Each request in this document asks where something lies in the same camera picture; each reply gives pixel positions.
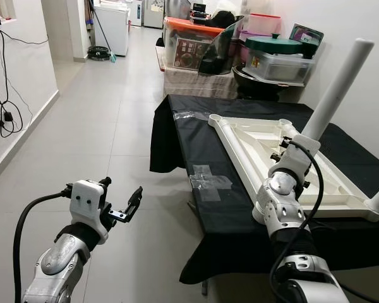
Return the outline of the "clear plastic storage bin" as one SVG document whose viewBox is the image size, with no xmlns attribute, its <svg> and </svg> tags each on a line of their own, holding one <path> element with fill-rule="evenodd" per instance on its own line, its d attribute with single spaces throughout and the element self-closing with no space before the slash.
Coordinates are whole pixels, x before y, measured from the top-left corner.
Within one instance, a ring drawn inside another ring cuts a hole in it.
<svg viewBox="0 0 379 303">
<path fill-rule="evenodd" d="M 314 64 L 313 59 L 305 59 L 301 53 L 272 54 L 254 50 L 243 71 L 254 78 L 276 83 L 303 83 Z"/>
</svg>

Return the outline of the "orange lid storage box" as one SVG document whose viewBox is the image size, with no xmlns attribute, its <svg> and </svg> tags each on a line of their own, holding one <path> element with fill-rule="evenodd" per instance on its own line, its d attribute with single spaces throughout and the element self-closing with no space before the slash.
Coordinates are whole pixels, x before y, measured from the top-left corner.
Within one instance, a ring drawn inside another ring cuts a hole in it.
<svg viewBox="0 0 379 303">
<path fill-rule="evenodd" d="M 197 71 L 208 47 L 223 31 L 184 18 L 165 17 L 164 66 Z"/>
</svg>

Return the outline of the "patterned cloth covered table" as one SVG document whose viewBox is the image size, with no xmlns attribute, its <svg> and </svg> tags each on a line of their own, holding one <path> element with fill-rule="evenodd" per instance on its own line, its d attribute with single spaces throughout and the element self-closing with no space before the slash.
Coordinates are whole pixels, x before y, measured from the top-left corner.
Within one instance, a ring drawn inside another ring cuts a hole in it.
<svg viewBox="0 0 379 303">
<path fill-rule="evenodd" d="M 238 84 L 233 73 L 207 75 L 197 70 L 167 67 L 164 70 L 162 96 L 167 95 L 236 98 Z"/>
</svg>

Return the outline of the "black tablecloth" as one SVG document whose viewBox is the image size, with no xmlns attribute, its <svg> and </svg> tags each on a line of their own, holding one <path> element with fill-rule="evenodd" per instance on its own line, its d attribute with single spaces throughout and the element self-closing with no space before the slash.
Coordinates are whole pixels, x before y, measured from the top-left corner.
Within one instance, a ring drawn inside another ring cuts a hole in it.
<svg viewBox="0 0 379 303">
<path fill-rule="evenodd" d="M 209 165 L 213 174 L 226 176 L 230 189 L 219 191 L 221 201 L 203 201 L 192 191 L 202 239 L 184 266 L 180 281 L 195 285 L 225 273 L 267 273 L 275 256 L 267 228 L 252 217 L 238 173 L 215 130 L 200 119 L 172 118 L 173 112 L 208 112 L 227 117 L 288 119 L 294 125 L 307 123 L 313 110 L 305 104 L 262 100 L 168 95 L 154 112 L 150 170 L 193 173 L 193 165 Z M 362 218 L 316 218 L 325 225 L 313 237 L 320 255 L 331 270 L 379 266 L 379 222 Z"/>
</svg>

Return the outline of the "black wok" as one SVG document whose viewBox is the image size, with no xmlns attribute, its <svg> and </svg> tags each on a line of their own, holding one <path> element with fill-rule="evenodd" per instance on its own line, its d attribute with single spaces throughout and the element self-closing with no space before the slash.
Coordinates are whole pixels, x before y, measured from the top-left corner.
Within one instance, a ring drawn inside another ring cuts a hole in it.
<svg viewBox="0 0 379 303">
<path fill-rule="evenodd" d="M 243 71 L 244 64 L 232 67 L 233 78 L 238 84 L 239 99 L 253 99 L 262 101 L 279 101 L 279 93 L 288 89 L 287 85 L 264 83 Z"/>
</svg>

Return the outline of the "black framed tablet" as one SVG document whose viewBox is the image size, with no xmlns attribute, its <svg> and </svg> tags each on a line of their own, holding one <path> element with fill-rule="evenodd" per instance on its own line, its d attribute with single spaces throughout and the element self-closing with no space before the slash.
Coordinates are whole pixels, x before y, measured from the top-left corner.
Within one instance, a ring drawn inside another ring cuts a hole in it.
<svg viewBox="0 0 379 303">
<path fill-rule="evenodd" d="M 302 43 L 320 45 L 323 40 L 323 33 L 299 23 L 294 23 L 289 39 Z"/>
</svg>

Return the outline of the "mop with teal head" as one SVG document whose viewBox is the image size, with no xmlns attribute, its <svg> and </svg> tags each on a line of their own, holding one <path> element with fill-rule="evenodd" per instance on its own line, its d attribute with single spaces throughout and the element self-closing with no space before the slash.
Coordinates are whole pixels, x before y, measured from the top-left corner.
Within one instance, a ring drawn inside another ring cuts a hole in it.
<svg viewBox="0 0 379 303">
<path fill-rule="evenodd" d="M 101 20 L 99 18 L 99 15 L 98 15 L 98 12 L 97 12 L 97 9 L 96 9 L 96 6 L 94 5 L 94 3 L 95 3 L 95 0 L 89 0 L 90 11 L 93 14 L 93 17 L 92 17 L 93 24 L 99 27 L 103 41 L 105 41 L 104 49 L 108 54 L 107 59 L 110 60 L 111 62 L 116 62 L 117 57 L 111 49 L 111 43 L 109 43 L 109 41 L 107 40 L 107 38 L 108 38 L 107 34 L 105 33 L 105 29 L 103 29 L 103 26 L 101 25 Z"/>
</svg>

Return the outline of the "pink plastic container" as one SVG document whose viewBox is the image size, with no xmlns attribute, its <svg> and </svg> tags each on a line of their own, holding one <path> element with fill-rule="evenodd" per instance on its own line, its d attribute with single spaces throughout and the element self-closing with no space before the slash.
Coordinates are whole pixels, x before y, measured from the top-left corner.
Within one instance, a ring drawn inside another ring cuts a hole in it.
<svg viewBox="0 0 379 303">
<path fill-rule="evenodd" d="M 251 13 L 241 20 L 239 38 L 245 41 L 248 37 L 271 37 L 281 31 L 281 17 Z"/>
</svg>

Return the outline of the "white chest freezer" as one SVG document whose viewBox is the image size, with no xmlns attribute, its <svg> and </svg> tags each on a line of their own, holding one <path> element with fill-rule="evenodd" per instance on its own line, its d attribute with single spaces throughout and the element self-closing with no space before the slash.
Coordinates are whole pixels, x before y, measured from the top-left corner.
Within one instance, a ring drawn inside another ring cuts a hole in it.
<svg viewBox="0 0 379 303">
<path fill-rule="evenodd" d="M 117 57 L 126 57 L 129 49 L 129 6 L 95 0 L 93 7 L 95 45 L 109 48 Z"/>
</svg>

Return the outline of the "dark green pot lid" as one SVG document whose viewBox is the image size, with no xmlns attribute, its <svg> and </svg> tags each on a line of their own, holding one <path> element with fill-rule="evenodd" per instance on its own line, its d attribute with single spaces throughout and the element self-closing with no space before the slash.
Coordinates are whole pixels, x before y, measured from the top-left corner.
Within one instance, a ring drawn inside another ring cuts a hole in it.
<svg viewBox="0 0 379 303">
<path fill-rule="evenodd" d="M 247 40 L 245 40 L 244 45 L 253 51 L 262 51 L 273 54 L 310 54 L 315 53 L 319 48 L 318 44 L 299 42 L 291 39 L 280 39 L 278 37 L 261 37 L 261 35 L 248 37 Z"/>
</svg>

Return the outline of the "white plastic children table top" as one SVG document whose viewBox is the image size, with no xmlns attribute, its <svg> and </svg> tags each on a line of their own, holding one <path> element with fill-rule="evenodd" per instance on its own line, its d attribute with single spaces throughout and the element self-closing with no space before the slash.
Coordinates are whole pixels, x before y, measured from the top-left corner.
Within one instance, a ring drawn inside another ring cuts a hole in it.
<svg viewBox="0 0 379 303">
<path fill-rule="evenodd" d="M 248 119 L 225 117 L 235 128 L 235 134 L 241 140 L 244 149 L 250 154 L 254 165 L 264 176 L 262 184 L 268 178 L 268 171 L 275 164 L 270 159 L 282 138 L 292 138 L 298 130 L 288 119 Z M 334 146 L 324 143 L 316 154 L 323 172 L 323 201 L 316 214 L 318 218 L 363 218 L 377 222 L 379 215 L 369 210 L 365 201 L 371 199 L 368 182 L 359 179 L 359 171 L 340 163 Z M 262 209 L 259 205 L 252 207 L 252 216 L 259 223 L 263 222 Z"/>
</svg>

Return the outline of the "clear tape strip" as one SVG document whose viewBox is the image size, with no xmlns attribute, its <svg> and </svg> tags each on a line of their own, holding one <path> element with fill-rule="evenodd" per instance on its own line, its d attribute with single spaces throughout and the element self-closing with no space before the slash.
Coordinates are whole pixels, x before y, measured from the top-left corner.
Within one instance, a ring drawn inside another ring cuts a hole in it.
<svg viewBox="0 0 379 303">
<path fill-rule="evenodd" d="M 173 112 L 172 118 L 175 121 L 178 119 L 200 119 L 201 121 L 208 121 L 210 113 L 208 112 L 193 112 L 193 110 L 182 110 L 181 112 Z"/>
</svg>

